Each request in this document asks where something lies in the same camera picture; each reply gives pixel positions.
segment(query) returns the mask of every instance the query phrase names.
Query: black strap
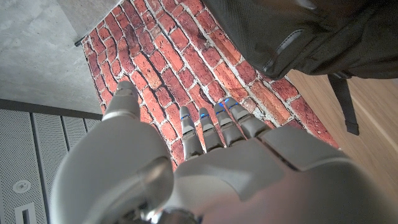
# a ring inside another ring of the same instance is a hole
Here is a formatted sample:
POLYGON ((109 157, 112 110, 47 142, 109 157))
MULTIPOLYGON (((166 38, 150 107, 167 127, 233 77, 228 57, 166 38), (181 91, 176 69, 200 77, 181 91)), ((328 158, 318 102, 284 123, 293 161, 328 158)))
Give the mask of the black strap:
POLYGON ((347 84, 347 78, 351 78, 351 76, 345 72, 338 72, 328 75, 328 78, 330 85, 335 92, 336 98, 340 103, 341 109, 343 110, 347 132, 359 135, 359 127, 356 122, 354 105, 347 84))

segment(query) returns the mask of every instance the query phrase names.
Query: brick wallpaper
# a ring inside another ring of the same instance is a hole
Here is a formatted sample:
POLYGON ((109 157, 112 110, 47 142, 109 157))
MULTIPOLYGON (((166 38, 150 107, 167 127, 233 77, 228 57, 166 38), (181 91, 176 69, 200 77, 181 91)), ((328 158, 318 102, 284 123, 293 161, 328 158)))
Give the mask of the brick wallpaper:
POLYGON ((273 128, 304 129, 338 147, 295 87, 255 71, 200 0, 125 0, 82 44, 103 111, 118 82, 133 82, 141 120, 159 131, 177 165, 179 108, 190 109, 201 133, 198 109, 216 124, 212 105, 227 96, 273 128))

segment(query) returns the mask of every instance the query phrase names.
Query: white robotic arm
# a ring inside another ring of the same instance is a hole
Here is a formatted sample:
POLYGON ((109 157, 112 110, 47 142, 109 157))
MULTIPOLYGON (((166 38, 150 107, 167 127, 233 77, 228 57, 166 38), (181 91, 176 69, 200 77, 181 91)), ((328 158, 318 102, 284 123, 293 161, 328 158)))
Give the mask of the white robotic arm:
POLYGON ((51 222, 398 223, 397 206, 342 152, 224 103, 214 109, 226 147, 199 111, 206 153, 181 107, 186 162, 173 173, 163 139, 139 121, 136 89, 119 83, 103 121, 58 170, 51 222))

